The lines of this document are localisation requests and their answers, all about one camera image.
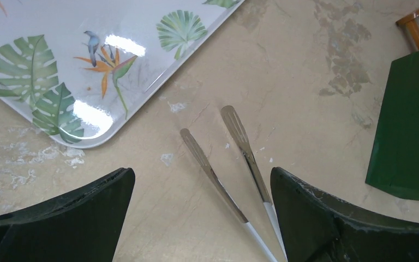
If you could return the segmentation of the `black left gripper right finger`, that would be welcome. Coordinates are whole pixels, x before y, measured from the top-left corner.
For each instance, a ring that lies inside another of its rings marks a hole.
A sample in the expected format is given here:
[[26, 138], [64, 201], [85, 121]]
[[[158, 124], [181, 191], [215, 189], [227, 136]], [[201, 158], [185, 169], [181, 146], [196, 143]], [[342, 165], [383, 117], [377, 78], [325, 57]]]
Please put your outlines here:
[[419, 261], [419, 223], [353, 205], [280, 167], [270, 186], [289, 261]]

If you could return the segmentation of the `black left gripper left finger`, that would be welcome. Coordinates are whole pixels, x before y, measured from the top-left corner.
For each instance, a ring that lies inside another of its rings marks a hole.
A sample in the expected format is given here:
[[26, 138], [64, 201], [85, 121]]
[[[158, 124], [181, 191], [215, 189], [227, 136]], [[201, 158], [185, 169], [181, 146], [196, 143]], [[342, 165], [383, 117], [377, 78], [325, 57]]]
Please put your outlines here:
[[131, 168], [0, 215], [0, 261], [112, 261], [135, 185]]

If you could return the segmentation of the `green paper bag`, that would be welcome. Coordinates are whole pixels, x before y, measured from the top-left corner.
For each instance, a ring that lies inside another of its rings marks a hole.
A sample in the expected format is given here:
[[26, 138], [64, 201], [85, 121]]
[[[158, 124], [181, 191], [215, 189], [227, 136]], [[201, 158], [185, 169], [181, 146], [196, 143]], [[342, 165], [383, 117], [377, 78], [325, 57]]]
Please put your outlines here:
[[419, 201], [419, 51], [391, 63], [365, 183]]

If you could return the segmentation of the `white tropical print tray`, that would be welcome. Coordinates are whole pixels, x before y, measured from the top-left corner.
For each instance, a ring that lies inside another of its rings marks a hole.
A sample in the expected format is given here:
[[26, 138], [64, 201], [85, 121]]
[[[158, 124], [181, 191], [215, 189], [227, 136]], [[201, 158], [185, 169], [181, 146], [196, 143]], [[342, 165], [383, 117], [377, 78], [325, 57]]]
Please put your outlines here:
[[241, 1], [0, 1], [0, 99], [54, 141], [113, 137]]

